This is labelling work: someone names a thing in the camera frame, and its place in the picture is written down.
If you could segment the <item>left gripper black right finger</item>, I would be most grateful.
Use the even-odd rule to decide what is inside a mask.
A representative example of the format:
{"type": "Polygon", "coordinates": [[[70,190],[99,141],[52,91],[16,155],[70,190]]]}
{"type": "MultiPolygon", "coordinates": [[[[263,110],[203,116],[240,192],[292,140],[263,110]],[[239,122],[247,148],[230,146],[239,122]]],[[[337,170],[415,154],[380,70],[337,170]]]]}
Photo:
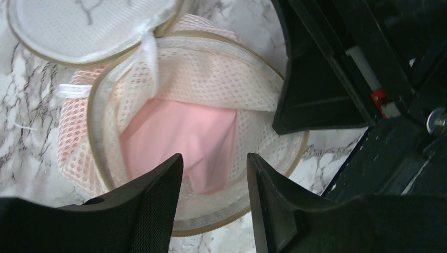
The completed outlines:
{"type": "Polygon", "coordinates": [[[247,155],[257,252],[446,252],[446,197],[369,195],[335,203],[247,155]]]}

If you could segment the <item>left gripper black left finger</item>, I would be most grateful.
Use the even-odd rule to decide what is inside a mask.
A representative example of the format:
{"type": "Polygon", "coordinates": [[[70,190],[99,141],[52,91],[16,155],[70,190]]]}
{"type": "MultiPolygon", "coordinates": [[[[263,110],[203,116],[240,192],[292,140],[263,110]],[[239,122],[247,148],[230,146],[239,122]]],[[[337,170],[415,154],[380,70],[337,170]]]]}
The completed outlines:
{"type": "Polygon", "coordinates": [[[1,198],[1,252],[167,252],[182,173],[177,153],[82,205],[1,198]]]}

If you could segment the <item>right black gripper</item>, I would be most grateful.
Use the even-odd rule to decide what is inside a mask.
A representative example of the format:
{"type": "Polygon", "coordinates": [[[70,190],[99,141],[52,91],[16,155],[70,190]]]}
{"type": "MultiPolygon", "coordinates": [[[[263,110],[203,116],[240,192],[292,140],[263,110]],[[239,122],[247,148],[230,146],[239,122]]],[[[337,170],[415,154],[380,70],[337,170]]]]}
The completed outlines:
{"type": "Polygon", "coordinates": [[[446,1],[273,1],[280,135],[366,128],[323,196],[446,195],[446,1]]]}

